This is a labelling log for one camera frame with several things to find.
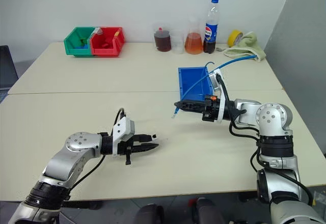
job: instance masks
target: plastic bottle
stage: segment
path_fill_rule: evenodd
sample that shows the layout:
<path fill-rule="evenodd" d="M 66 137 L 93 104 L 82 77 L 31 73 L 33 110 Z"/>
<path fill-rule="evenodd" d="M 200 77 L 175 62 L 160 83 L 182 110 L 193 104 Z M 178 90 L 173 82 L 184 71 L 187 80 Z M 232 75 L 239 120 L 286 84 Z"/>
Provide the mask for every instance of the plastic bottle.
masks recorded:
<path fill-rule="evenodd" d="M 204 39 L 204 52 L 213 53 L 215 50 L 216 36 L 219 26 L 219 0 L 212 0 L 209 4 L 208 15 L 206 19 L 205 39 Z"/>
<path fill-rule="evenodd" d="M 199 54 L 203 51 L 202 37 L 199 32 L 199 20 L 192 17 L 189 23 L 189 32 L 185 40 L 184 49 L 190 54 Z"/>

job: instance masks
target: blue plastic bin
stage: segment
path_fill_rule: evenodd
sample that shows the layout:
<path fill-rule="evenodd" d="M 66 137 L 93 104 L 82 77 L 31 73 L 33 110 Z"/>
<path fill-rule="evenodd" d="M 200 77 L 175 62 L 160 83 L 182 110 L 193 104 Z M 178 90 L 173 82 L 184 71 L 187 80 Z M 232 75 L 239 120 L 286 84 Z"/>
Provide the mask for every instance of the blue plastic bin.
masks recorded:
<path fill-rule="evenodd" d="M 195 84 L 195 82 L 207 74 L 207 67 L 179 68 L 180 99 L 182 99 L 183 93 L 185 93 L 193 84 Z M 190 99 L 204 101 L 205 95 L 213 95 L 213 87 L 209 77 L 203 79 L 194 88 L 192 88 L 183 100 Z"/>

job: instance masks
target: gray wall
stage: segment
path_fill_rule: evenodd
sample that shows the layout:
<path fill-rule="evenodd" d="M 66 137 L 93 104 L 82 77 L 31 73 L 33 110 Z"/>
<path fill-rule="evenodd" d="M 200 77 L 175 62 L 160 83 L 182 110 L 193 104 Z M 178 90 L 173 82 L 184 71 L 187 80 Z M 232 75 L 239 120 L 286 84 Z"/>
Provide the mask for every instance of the gray wall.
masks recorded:
<path fill-rule="evenodd" d="M 326 153 L 325 40 L 326 0 L 287 0 L 265 49 L 275 74 L 323 153 Z"/>

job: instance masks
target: gray floor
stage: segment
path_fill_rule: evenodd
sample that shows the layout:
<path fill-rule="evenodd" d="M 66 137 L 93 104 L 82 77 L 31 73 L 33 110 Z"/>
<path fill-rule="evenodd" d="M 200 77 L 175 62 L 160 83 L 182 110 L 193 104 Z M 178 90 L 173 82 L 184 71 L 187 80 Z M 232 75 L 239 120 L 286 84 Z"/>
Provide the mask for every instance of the gray floor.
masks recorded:
<path fill-rule="evenodd" d="M 310 188 L 312 193 L 317 191 L 326 197 L 326 186 Z M 165 210 L 165 223 L 191 224 L 191 208 L 189 201 L 198 197 L 211 199 L 221 210 L 228 223 L 230 220 L 246 220 L 248 223 L 270 223 L 269 207 L 258 200 L 249 200 L 242 203 L 238 193 L 215 193 L 201 195 L 181 195 L 157 198 L 125 199 L 103 201 L 98 210 L 63 208 L 62 212 L 75 223 L 112 223 L 131 224 L 137 211 L 147 204 L 162 205 Z M 18 204 L 13 202 L 0 202 L 0 223 L 7 223 Z M 326 220 L 326 205 L 316 202 L 314 209 Z M 71 222 L 60 216 L 60 223 Z"/>

